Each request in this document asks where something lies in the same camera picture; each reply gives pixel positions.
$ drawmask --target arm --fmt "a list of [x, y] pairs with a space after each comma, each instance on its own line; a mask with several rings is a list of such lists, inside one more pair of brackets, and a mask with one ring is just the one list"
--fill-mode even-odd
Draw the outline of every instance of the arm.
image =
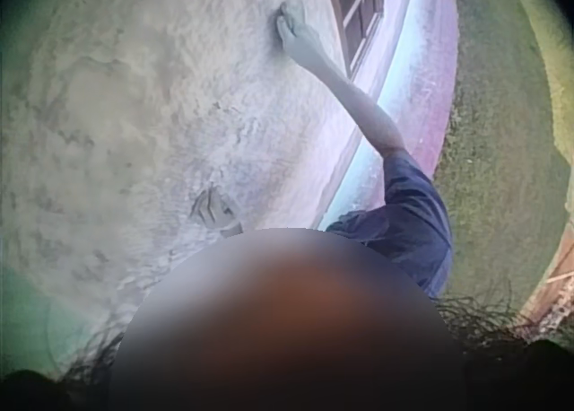
[[317, 33], [305, 23], [302, 4], [286, 2], [281, 11], [277, 28], [287, 54], [325, 84], [383, 157], [405, 151], [403, 137], [391, 117], [327, 56]]

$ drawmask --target window frame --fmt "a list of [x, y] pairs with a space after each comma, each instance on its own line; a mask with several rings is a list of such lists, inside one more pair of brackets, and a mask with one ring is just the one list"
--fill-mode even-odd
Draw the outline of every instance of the window frame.
[[[380, 23], [382, 17], [383, 17], [383, 11], [384, 11], [384, 0], [375, 0], [375, 7], [374, 7], [374, 16], [372, 18], [372, 20], [370, 21], [370, 25], [369, 27], [367, 27], [367, 30], [365, 30], [365, 33], [363, 33], [363, 15], [362, 15], [362, 7], [364, 6], [364, 2], [365, 0], [355, 0], [351, 6], [351, 9], [349, 10], [348, 14], [343, 15], [343, 10], [341, 7], [341, 1], [340, 0], [331, 0], [331, 3], [333, 5], [333, 9], [335, 11], [335, 18], [337, 21], [337, 28], [339, 30], [339, 35], [341, 37], [341, 43], [342, 43], [342, 49], [343, 49], [343, 55], [344, 55], [344, 62], [345, 62], [345, 67], [347, 70], [347, 75], [349, 77], [354, 77], [357, 74], [357, 71], [359, 70], [359, 68], [361, 68], [361, 63], [363, 62], [367, 51], [369, 50], [369, 46], [370, 43], [372, 42], [372, 39], [374, 37], [374, 33], [376, 31], [376, 28], [378, 26], [378, 24]], [[359, 45], [359, 48], [357, 49], [357, 52], [355, 53], [354, 57], [349, 57], [349, 42], [347, 39], [347, 34], [346, 34], [346, 28], [349, 25], [349, 22], [351, 21], [352, 17], [356, 14], [359, 13], [359, 16], [361, 18], [361, 44]]]

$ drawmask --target wall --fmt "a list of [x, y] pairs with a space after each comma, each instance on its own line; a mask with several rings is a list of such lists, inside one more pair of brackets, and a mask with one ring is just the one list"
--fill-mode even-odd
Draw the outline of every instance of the wall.
[[5, 1], [3, 262], [42, 293], [137, 305], [217, 239], [189, 218], [212, 184], [247, 230], [310, 226], [353, 125], [282, 53], [283, 0]]

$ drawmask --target hand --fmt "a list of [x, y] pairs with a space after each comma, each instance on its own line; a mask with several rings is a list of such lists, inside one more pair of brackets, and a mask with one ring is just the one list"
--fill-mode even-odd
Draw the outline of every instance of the hand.
[[305, 8], [301, 1], [286, 1], [281, 5], [277, 30], [285, 52], [298, 65], [319, 78], [325, 71], [340, 73], [323, 49], [318, 33], [305, 23]]
[[190, 216], [197, 215], [209, 230], [226, 232], [241, 228], [237, 212], [237, 207], [225, 200], [218, 188], [209, 188], [199, 195]]

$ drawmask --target textured wall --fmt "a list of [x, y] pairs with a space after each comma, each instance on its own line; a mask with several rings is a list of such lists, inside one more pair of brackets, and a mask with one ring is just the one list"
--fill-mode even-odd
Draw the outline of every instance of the textured wall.
[[[352, 131], [282, 53], [283, 0], [26, 0], [6, 9], [4, 262], [84, 312], [216, 236], [220, 185], [247, 229], [309, 226]], [[304, 0], [342, 64], [330, 0]]]

